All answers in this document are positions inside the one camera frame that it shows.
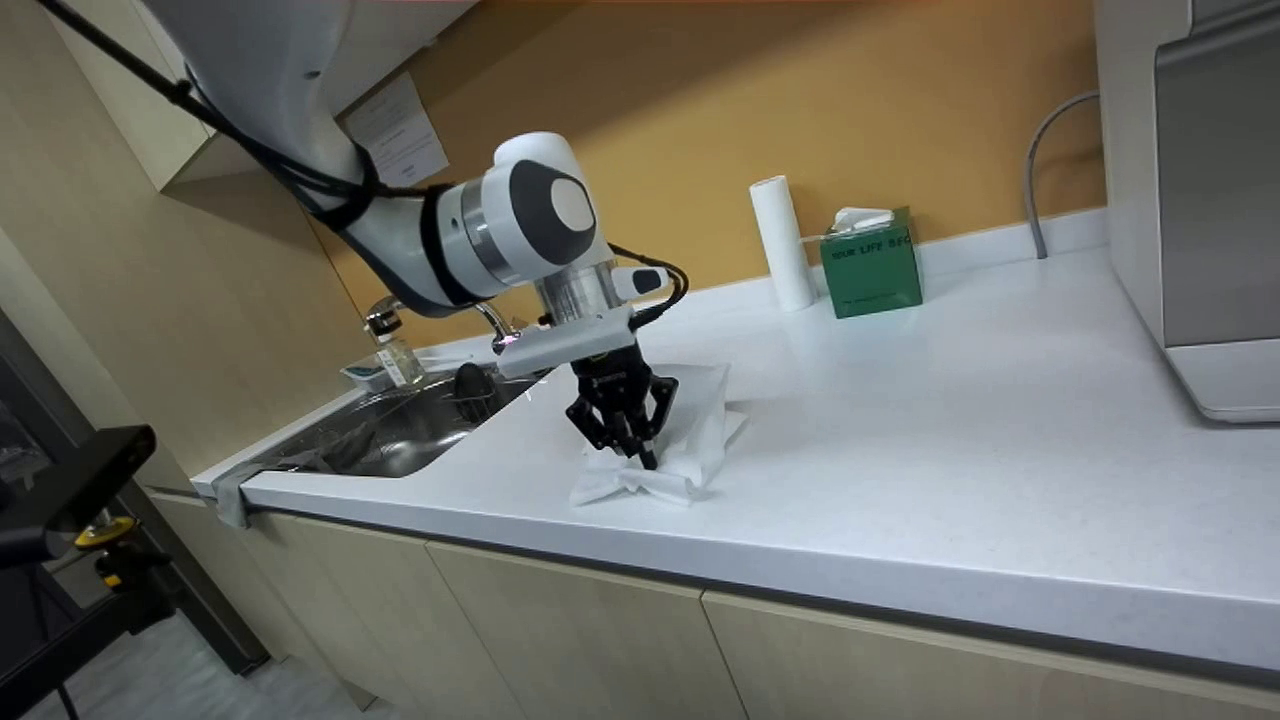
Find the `floor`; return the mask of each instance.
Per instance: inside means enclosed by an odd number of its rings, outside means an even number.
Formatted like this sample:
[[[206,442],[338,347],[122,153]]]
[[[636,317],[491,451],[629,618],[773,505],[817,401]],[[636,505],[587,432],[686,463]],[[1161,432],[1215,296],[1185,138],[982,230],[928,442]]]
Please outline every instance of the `floor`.
[[[183,618],[122,636],[68,696],[86,720],[403,720],[387,704],[361,714],[338,680],[292,659],[237,678]],[[47,696],[26,720],[65,720],[65,710]]]

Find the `soap dispenser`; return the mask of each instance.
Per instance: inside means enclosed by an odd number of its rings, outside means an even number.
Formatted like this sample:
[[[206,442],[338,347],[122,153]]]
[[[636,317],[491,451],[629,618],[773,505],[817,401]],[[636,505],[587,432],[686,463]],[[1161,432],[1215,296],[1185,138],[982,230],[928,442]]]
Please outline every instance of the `soap dispenser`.
[[[385,366],[385,371],[398,390],[407,390],[425,376],[425,366],[398,337],[399,334],[399,301],[398,296],[385,296],[369,308],[366,334],[381,344],[375,360]]]

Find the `kitchen counter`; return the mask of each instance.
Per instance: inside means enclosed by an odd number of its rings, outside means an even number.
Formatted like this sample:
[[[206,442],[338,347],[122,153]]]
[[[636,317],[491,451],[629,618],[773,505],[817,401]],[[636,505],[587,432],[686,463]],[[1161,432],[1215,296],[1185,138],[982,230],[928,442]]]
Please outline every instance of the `kitchen counter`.
[[[1208,430],[1136,324],[1095,218],[1053,262],[924,250],[928,303],[832,322],[697,294],[654,366],[725,366],[718,491],[575,509],[551,371],[407,482],[264,471],[252,509],[1280,672],[1280,430]]]

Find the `white appliance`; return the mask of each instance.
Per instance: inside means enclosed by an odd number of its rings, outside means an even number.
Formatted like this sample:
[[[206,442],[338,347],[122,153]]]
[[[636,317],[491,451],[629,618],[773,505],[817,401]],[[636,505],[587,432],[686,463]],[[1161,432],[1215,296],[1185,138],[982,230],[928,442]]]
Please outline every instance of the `white appliance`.
[[[1095,0],[1114,266],[1200,418],[1280,422],[1280,0]]]

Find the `cabinet door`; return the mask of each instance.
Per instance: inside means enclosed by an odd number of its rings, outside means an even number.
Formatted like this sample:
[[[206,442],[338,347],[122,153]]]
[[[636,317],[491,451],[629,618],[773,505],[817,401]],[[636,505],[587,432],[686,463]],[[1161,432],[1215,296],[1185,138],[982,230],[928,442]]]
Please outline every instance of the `cabinet door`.
[[[743,715],[697,588],[431,546],[526,715]]]
[[[338,678],[407,715],[515,715],[425,542],[301,517],[252,517],[250,537]]]
[[[1276,720],[1280,696],[709,593],[754,720]]]
[[[304,629],[292,620],[292,613],[282,604],[274,585],[257,571],[252,554],[243,546],[243,534],[226,530],[213,509],[206,509],[193,498],[162,498],[149,491],[156,513],[168,519],[168,530],[187,546],[187,554],[199,560],[209,579],[237,604],[252,636],[274,656],[292,656],[301,663],[313,663],[327,672],[317,646],[304,636]]]

